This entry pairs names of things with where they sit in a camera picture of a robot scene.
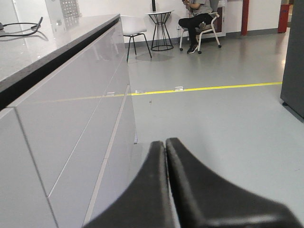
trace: gray countertop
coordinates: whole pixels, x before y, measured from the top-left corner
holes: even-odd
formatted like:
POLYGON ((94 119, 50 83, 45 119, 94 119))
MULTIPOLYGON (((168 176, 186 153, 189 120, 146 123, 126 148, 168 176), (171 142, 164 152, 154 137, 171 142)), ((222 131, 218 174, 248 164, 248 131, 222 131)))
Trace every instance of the gray countertop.
MULTIPOLYGON (((0 38, 0 92, 98 32, 120 15, 102 15, 50 22, 43 18, 38 32, 28 37, 0 38)), ((4 27, 0 35, 30 25, 4 27)))

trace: red pillar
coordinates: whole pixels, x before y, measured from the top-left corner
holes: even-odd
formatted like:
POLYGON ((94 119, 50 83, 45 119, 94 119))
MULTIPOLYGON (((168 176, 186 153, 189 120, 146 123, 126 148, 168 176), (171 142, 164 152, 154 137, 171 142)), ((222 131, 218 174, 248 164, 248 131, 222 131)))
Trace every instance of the red pillar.
POLYGON ((247 35, 248 12, 249 12, 249 0, 243 0, 242 29, 241 29, 242 36, 247 35))

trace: black cable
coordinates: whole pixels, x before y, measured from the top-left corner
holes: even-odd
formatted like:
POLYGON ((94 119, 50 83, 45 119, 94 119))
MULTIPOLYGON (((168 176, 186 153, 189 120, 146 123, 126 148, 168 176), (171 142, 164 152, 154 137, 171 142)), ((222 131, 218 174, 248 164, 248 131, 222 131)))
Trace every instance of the black cable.
POLYGON ((30 32, 28 34, 20 34, 20 35, 1 35, 0 37, 26 37, 26 36, 29 36, 29 35, 32 35, 34 33, 36 33, 40 27, 40 24, 42 22, 42 19, 43 17, 40 18, 39 22, 36 24, 36 23, 28 23, 28 22, 25 22, 25 23, 10 23, 10 24, 5 24, 3 25, 3 27, 5 26, 8 26, 8 25, 20 25, 20 24, 30 24, 30 25, 34 25, 32 27, 30 27, 31 29, 34 29, 36 28, 33 32, 30 32))

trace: gray shirt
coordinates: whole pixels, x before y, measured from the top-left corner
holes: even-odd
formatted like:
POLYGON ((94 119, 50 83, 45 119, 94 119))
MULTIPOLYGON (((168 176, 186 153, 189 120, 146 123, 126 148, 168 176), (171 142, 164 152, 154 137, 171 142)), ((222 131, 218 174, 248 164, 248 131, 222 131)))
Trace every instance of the gray shirt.
POLYGON ((203 14, 203 13, 212 13, 212 8, 210 6, 210 0, 190 0, 190 3, 195 4, 199 3, 200 7, 193 10, 194 16, 203 14))

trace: white chair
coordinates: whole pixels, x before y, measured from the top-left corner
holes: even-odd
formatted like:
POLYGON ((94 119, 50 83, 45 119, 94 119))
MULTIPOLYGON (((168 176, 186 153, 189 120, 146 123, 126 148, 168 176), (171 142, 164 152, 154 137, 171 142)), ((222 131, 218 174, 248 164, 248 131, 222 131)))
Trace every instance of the white chair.
MULTIPOLYGON (((219 38, 217 36, 217 33, 215 31, 215 28, 214 28, 214 22, 217 18, 219 18, 219 14, 217 12, 218 10, 218 4, 219 3, 219 0, 210 0, 210 4, 211 4, 211 8, 213 10, 212 13, 210 13, 209 15, 213 18, 212 21, 211 21, 211 24, 210 25, 206 25, 205 28, 203 30, 200 30, 199 28, 196 28, 196 32, 197 32, 197 40, 198 40, 198 43, 199 43, 199 48, 198 48, 198 53, 201 54, 201 50, 200 50, 200 44, 201 44, 201 36, 204 34, 204 33, 208 33, 208 32, 213 32, 214 36, 215 36, 215 39, 218 43, 218 47, 221 48, 221 44, 219 43, 219 38)), ((180 51, 183 50, 183 48, 181 47, 181 43, 182 43, 182 37, 183 37, 183 33, 188 31, 187 28, 181 28, 180 30, 180 51)))
POLYGON ((123 36, 130 38, 129 39, 128 54, 127 54, 127 62, 128 62, 128 59, 129 59, 129 50, 130 50, 131 39, 133 39, 135 54, 137 54, 134 37, 139 36, 139 35, 144 36, 144 39, 145 39, 146 44, 147 44, 147 48, 149 50, 150 57, 152 58, 146 36, 145 36, 144 33, 142 33, 142 32, 147 31, 147 28, 146 28, 146 25, 143 21, 143 18, 131 17, 131 16, 122 16, 122 15, 120 17, 121 17, 122 25, 123 25, 123 36))

